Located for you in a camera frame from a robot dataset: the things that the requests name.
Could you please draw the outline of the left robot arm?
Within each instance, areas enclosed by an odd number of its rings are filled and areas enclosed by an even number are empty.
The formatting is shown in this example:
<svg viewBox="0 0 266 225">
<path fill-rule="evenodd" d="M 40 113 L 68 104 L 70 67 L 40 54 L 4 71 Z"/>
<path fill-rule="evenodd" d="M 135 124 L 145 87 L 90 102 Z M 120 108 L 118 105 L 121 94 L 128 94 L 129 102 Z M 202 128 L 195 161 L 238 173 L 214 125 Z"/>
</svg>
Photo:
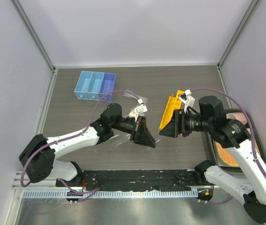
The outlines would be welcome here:
<svg viewBox="0 0 266 225">
<path fill-rule="evenodd" d="M 146 125 L 146 111 L 146 106 L 140 104 L 132 115 L 123 117 L 121 105 L 111 103 L 88 127 L 57 137 L 34 136 L 19 156 L 23 166 L 21 185 L 26 187 L 24 176 L 27 175 L 29 184 L 53 178 L 62 184 L 78 187 L 84 179 L 82 169 L 74 161 L 62 162 L 59 158 L 106 142 L 114 136 L 114 130 L 129 134 L 134 144 L 155 148 L 156 141 Z"/>
</svg>

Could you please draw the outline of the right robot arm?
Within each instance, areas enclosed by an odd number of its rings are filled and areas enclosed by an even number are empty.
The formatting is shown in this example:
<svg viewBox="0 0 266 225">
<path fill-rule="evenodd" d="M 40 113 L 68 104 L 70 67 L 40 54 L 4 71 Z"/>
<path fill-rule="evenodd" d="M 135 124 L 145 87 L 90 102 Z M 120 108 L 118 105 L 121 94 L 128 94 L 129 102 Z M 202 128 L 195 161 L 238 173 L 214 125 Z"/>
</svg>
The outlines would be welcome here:
<svg viewBox="0 0 266 225">
<path fill-rule="evenodd" d="M 179 135 L 187 137 L 192 132 L 207 132 L 235 159 L 248 182 L 242 182 L 206 160 L 195 167 L 196 183 L 219 186 L 238 200 L 254 221 L 266 223 L 266 164 L 259 158 L 252 133 L 242 122 L 227 118 L 222 101 L 216 96 L 200 98 L 199 112 L 192 108 L 194 101 L 185 93 L 170 96 L 159 134 L 177 138 Z"/>
</svg>

